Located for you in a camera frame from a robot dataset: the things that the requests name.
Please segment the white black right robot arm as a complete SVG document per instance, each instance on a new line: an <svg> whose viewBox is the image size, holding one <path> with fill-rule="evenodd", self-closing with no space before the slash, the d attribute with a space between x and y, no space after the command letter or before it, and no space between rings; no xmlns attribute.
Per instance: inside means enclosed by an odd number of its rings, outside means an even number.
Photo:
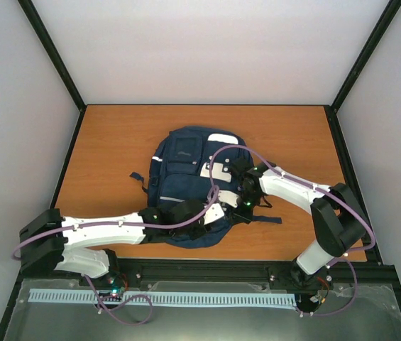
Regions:
<svg viewBox="0 0 401 341"><path fill-rule="evenodd" d="M353 192L343 183L316 185L273 164L252 166L244 159L233 162L230 171L238 181L238 198L230 214L232 224L276 222L253 214L267 196L283 199L312 217L315 240L292 261L288 271L290 281L298 288L308 286L321 268L350 251L367 233L368 221Z"/></svg>

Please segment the navy blue student backpack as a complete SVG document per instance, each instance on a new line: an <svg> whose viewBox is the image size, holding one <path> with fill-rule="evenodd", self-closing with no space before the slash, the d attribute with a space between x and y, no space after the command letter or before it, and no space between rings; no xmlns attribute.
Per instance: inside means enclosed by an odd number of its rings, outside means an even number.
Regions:
<svg viewBox="0 0 401 341"><path fill-rule="evenodd" d="M137 173L132 173L131 177L141 181L142 189L148 196L148 207L181 200L206 202L212 185L238 194L238 181L231 177L230 166L239 159L254 165L245 147L246 142L230 131L186 126L171 131L160 142L150 162L149 179L145 180ZM227 217L231 206L221 206L224 218L214 223L212 232L207 236L195 242L178 237L165 243L186 249L207 248L218 244L234 226ZM282 223L279 217L269 218L277 221L268 223Z"/></svg>

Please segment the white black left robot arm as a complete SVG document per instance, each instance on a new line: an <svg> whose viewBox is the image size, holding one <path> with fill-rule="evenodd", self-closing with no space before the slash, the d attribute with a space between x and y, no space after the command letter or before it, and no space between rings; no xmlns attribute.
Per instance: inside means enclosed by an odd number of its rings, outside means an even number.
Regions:
<svg viewBox="0 0 401 341"><path fill-rule="evenodd" d="M216 203L200 200L172 201L100 218L63 216L53 208L21 229L11 256L21 263L24 276L73 272L112 286L119 281L121 269L108 245L165 243L178 237L195 242L210 234L222 216Z"/></svg>

